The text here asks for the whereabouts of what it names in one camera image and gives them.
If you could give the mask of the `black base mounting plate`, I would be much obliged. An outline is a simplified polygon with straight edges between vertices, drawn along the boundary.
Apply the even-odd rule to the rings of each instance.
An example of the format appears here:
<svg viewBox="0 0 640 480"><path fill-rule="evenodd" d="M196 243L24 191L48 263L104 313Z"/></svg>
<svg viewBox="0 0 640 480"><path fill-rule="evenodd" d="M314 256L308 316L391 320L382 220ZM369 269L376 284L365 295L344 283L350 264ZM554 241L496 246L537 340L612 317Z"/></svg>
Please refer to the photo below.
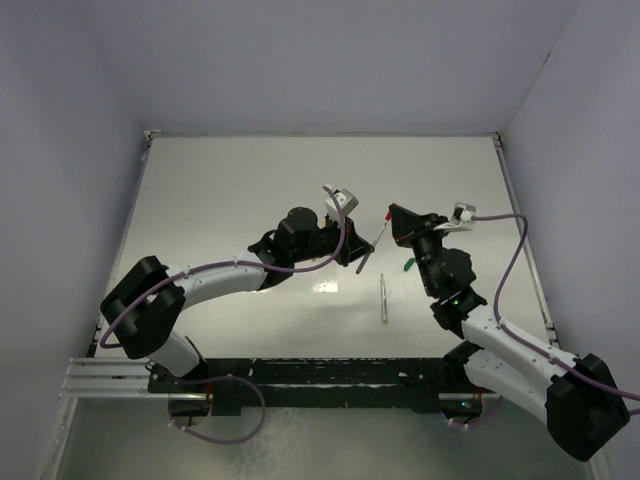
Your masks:
<svg viewBox="0 0 640 480"><path fill-rule="evenodd" d="M483 393L443 358L214 359L183 379L147 367L148 390L179 416L237 416L245 408L407 409L470 421Z"/></svg>

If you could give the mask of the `aluminium extrusion rail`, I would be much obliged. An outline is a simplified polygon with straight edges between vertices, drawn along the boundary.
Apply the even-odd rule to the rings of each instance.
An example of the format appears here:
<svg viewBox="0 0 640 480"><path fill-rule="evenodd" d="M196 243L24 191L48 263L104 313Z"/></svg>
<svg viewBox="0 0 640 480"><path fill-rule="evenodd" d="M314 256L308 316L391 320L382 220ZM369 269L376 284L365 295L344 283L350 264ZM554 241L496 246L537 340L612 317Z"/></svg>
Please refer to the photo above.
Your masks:
<svg viewBox="0 0 640 480"><path fill-rule="evenodd" d="M142 398L149 394L144 360L73 358L62 384L62 398Z"/></svg>

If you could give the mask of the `green-end marker pen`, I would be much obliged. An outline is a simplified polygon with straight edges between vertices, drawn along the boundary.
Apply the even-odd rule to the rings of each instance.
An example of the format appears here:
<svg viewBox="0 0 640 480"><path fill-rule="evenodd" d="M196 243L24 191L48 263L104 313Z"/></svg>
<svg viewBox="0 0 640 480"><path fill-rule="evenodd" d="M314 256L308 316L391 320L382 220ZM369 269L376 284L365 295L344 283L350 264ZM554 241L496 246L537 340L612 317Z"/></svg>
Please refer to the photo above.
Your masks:
<svg viewBox="0 0 640 480"><path fill-rule="evenodd" d="M381 321L383 325L387 325L389 322L389 316L388 316L386 281L383 273L380 274L379 285L380 285L380 301L381 301Z"/></svg>

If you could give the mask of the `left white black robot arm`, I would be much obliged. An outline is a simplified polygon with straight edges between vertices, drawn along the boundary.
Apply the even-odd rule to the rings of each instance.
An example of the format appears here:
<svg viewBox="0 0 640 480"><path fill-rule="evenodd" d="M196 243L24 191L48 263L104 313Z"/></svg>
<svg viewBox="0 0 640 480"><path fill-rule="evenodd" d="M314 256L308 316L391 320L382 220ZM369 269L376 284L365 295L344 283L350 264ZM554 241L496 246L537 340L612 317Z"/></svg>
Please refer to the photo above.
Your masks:
<svg viewBox="0 0 640 480"><path fill-rule="evenodd" d="M352 219L325 217L305 207L289 211L277 228L229 260L204 267L170 268L155 256L139 260L107 294L100 312L130 359L147 358L170 372L184 392L202 387L205 360L175 332L180 314L199 303L275 287L299 263L327 258L347 267L374 250Z"/></svg>

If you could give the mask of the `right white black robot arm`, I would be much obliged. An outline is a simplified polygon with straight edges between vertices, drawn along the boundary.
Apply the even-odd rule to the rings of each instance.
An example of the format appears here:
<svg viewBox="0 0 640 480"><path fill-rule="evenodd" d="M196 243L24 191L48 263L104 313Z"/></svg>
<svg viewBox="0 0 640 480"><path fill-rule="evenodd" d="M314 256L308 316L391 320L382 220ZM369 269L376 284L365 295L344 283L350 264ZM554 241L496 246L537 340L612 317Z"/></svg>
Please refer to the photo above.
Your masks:
<svg viewBox="0 0 640 480"><path fill-rule="evenodd" d="M446 217L392 204L389 219L395 244L413 252L435 320L462 341L446 357L452 389L474 385L498 394L540 420L555 443L582 462L629 423L631 395L618 389L602 359L541 341L507 321L497 301L475 292L470 255L443 245L450 231L480 221L473 206L458 203Z"/></svg>

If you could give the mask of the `red-end marker pen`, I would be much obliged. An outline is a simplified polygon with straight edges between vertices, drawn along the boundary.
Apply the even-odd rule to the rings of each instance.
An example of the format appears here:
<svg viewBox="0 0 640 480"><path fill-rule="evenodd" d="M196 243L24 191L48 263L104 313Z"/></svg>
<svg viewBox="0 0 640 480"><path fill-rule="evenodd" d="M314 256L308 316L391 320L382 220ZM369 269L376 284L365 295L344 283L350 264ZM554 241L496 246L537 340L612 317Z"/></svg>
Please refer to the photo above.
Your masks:
<svg viewBox="0 0 640 480"><path fill-rule="evenodd" d="M375 252L375 249L377 247L377 244L379 243L379 241L381 240L382 236L385 233L385 230L387 229L387 226L389 225L390 222L385 222L385 218L384 218L384 222L383 225L377 235L377 237L375 238L375 240L372 242L371 244L371 249L369 250L368 253L366 253L364 255L364 257L361 259L358 267L356 268L355 274L356 275L360 275L362 273L362 271L364 270L369 258L371 257L371 255Z"/></svg>

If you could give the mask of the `green pen cap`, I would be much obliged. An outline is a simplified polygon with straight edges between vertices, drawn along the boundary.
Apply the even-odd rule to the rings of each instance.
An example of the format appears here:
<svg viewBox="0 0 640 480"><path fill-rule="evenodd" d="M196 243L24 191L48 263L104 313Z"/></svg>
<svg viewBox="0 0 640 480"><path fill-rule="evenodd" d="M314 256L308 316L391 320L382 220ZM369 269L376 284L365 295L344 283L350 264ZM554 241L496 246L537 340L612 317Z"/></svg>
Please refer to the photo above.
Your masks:
<svg viewBox="0 0 640 480"><path fill-rule="evenodd" d="M403 266L403 271L407 272L413 266L414 263L415 263L414 258L410 258L409 260L407 260L407 262Z"/></svg>

